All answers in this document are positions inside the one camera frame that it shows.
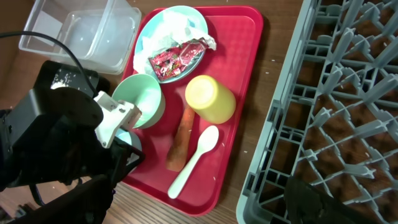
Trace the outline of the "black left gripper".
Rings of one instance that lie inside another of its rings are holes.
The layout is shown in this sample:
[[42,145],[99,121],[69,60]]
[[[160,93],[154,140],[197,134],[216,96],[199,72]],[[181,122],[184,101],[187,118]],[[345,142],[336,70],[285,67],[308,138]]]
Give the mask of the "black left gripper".
[[91,179],[41,206],[27,216],[28,223],[102,223],[113,201],[114,188],[145,159],[145,154],[115,139],[109,149],[96,143],[78,143],[66,152],[45,156],[29,177],[35,183],[67,183]]

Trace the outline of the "grey dishwasher rack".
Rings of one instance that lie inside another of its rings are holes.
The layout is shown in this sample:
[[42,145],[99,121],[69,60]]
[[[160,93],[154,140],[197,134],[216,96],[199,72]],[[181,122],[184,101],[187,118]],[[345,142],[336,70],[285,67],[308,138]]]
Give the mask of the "grey dishwasher rack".
[[396,0],[302,3],[237,221],[288,223],[290,177],[397,222]]

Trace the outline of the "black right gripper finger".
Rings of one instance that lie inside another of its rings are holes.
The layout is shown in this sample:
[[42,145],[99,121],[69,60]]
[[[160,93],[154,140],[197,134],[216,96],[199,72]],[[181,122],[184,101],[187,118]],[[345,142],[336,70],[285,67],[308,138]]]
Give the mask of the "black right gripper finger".
[[284,201],[292,224],[376,224],[312,185],[290,176]]

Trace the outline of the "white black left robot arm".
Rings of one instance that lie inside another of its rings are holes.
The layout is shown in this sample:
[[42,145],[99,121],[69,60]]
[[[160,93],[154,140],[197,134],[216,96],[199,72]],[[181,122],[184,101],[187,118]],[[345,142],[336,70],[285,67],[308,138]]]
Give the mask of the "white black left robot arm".
[[90,86],[51,88],[39,76],[11,110],[1,111],[1,188],[28,186],[37,208],[14,223],[101,223],[116,185],[145,158],[117,137],[140,109]]

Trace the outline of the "yellow plastic cup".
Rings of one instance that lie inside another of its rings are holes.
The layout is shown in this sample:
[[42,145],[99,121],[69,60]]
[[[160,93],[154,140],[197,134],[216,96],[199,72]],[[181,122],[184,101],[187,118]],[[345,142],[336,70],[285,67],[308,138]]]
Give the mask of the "yellow plastic cup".
[[189,81],[185,99],[202,119],[213,124],[227,122],[236,109],[233,92],[208,75],[199,75]]

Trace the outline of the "orange carrot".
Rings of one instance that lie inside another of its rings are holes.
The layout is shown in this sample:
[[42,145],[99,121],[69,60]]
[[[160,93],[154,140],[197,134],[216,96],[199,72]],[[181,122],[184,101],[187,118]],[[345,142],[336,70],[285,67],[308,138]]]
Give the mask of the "orange carrot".
[[167,153],[166,169],[180,172],[187,161],[190,134],[192,131],[195,112],[187,105],[183,112],[173,144]]

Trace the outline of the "white plastic spoon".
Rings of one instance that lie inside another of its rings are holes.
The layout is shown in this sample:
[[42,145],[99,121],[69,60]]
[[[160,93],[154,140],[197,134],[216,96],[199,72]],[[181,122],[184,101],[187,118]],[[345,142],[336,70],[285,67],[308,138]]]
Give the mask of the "white plastic spoon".
[[167,195],[171,199],[179,196],[184,188],[190,174],[202,155],[211,151],[217,144],[220,132],[214,125],[207,127],[198,139],[197,149],[186,166],[182,169],[172,185],[169,187]]

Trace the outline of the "light blue bowl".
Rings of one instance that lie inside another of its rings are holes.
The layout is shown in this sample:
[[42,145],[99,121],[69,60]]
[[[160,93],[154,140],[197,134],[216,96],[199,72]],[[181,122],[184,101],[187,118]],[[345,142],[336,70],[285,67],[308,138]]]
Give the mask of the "light blue bowl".
[[[132,147],[135,147],[136,149],[142,151],[141,141],[135,133],[130,133],[123,129],[118,129],[116,132],[116,137],[119,138],[120,140],[128,143]],[[127,160],[127,163],[130,164],[130,163],[136,161],[138,158],[139,158],[139,156],[137,154],[132,153],[130,158]]]

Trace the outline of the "red snack wrapper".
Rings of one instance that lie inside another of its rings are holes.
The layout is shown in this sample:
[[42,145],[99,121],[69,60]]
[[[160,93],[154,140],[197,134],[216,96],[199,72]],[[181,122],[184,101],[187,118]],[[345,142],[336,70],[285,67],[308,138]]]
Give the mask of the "red snack wrapper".
[[159,81],[181,75],[193,59],[208,48],[204,38],[192,39],[149,57],[149,63]]

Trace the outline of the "black waste tray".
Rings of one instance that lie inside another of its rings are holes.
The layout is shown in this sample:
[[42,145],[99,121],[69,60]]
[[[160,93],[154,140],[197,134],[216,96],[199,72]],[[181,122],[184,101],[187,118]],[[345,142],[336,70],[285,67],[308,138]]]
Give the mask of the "black waste tray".
[[[88,75],[89,81],[97,91],[104,91],[106,93],[109,91],[110,82],[107,79],[98,75],[98,73],[94,70],[84,69],[84,72],[86,75]],[[56,73],[69,73],[70,78],[72,79],[70,88],[80,90],[92,98],[95,97],[93,91],[90,89],[84,76],[80,73],[77,67],[51,60],[47,60],[42,64],[38,77],[34,83],[34,88],[49,89]]]

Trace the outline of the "mint green bowl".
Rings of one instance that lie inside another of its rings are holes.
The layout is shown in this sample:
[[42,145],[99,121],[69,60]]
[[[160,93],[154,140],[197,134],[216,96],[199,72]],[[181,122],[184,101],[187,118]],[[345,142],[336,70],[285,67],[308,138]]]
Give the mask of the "mint green bowl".
[[165,97],[157,79],[147,74],[135,74],[123,80],[113,92],[114,100],[134,104],[141,117],[134,129],[149,128],[157,123],[165,111]]

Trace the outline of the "clear plastic bin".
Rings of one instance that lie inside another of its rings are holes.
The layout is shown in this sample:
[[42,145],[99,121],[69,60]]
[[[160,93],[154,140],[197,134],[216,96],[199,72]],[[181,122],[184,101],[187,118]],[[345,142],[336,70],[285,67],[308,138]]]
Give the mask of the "clear plastic bin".
[[86,69],[118,75],[141,17],[126,0],[37,0],[24,29],[57,39]]

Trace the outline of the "white rice pile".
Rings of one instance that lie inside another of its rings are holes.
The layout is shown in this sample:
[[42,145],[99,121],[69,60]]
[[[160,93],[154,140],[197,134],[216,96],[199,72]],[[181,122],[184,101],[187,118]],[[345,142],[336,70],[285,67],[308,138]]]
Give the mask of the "white rice pile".
[[70,78],[69,73],[66,73],[66,74],[56,73],[50,88],[54,90],[54,89],[62,88],[62,87],[70,87],[71,82],[72,82],[72,79]]

